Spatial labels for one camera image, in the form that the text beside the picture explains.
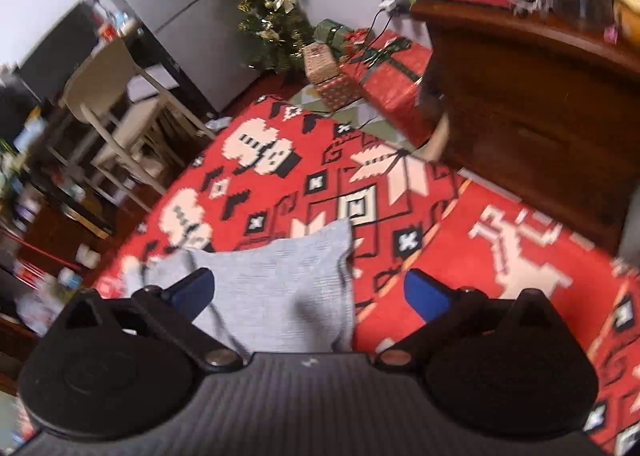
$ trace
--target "green wrapped gift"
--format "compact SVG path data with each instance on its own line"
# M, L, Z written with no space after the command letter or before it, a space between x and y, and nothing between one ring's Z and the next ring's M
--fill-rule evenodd
M324 19L314 32L314 39L318 42L328 44L332 50L345 54L344 52L344 38L349 33L352 33L353 29L340 24L339 22L331 19Z

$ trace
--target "red wrapping paper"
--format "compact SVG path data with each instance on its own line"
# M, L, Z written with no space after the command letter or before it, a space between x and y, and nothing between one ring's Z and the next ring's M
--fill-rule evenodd
M334 76L321 84L316 84L315 87L322 97L324 105L331 110L338 110L362 98L360 84L346 74Z
M394 38L400 36L391 30L385 30L373 43L374 49L382 49ZM340 66L362 86L364 98L369 100L382 114L404 134L414 147L426 142L433 127L416 107L419 81L409 78L389 62L378 63L374 71L369 71L364 62L354 62L363 53L358 52L349 62ZM407 67L421 78L431 57L431 50L412 42L409 49L396 52L393 60Z
M370 31L370 28L360 28L352 33L347 33L344 36L344 53L349 57L353 57L374 38L375 35L373 35L373 31Z

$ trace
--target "ridged black surface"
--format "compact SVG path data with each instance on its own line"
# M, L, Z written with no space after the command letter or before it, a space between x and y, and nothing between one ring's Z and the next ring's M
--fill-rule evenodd
M551 441L524 443L485 438L464 430L436 410L412 378L381 373L361 354L257 354L240 372L207 376L185 409L140 436L90 444L41 434L17 454L602 456L604 453L581 432Z

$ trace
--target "brown wrapped gift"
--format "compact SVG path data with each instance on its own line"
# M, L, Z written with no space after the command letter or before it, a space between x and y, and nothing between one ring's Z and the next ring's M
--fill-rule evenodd
M302 55L305 59L306 77L312 84L321 84L340 74L331 49L326 44L309 44L303 48Z

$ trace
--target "green ribbon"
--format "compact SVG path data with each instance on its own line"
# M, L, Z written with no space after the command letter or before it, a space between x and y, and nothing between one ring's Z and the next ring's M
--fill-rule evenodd
M334 43L335 34L340 28L342 28L342 24L338 24L337 22L334 22L334 26L332 26L331 29L329 29L329 33L327 33L324 43L331 46L331 44Z
M364 85L364 83L369 80L369 77L376 69L378 69L380 65L385 63L396 68L396 70L400 71L402 74L404 74L404 76L408 77L409 80L411 80L414 84L418 84L420 82L420 76L414 73L402 62L398 62L395 58L392 57L394 53L398 53L399 51L404 51L411 48L412 44L413 43L410 39L407 39L405 37L397 37L389 42L389 44L386 44L380 50L376 50L371 47L367 48L362 55L353 57L349 61L349 63L357 64L358 62L362 62L367 67L367 72L360 80L360 83L362 85Z

